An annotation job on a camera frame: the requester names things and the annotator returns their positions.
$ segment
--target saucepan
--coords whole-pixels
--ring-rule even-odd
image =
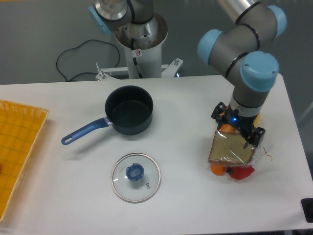
[[[107,116],[62,138],[64,145],[70,144],[98,128],[112,125],[119,133],[136,135],[148,128],[152,121],[153,101],[150,94],[138,86],[124,86],[113,91],[105,103]]]

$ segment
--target blue handle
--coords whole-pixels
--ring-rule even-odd
[[[77,131],[74,131],[73,133],[65,136],[62,138],[61,143],[64,145],[68,145],[79,138],[83,137],[84,135],[90,133],[91,131],[94,131],[99,128],[108,127],[109,124],[106,122],[105,118],[100,118],[96,121],[93,121],[86,126],[83,126],[82,128],[78,129]]]

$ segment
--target pot lid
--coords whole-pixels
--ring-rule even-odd
[[[117,161],[111,173],[116,195],[130,203],[151,198],[161,183],[161,170],[155,160],[143,153],[132,153]]]

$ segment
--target orange tray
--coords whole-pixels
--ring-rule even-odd
[[[0,100],[0,222],[48,112],[47,109]]]

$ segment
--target metal bracket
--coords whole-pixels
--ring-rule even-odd
[[[176,58],[172,61],[170,65],[162,65],[162,78],[172,78],[175,76],[179,76],[177,71],[181,67],[183,62],[183,60]],[[128,79],[127,67],[98,69],[98,72],[99,73],[96,75],[95,78],[99,81],[117,80],[119,78]]]

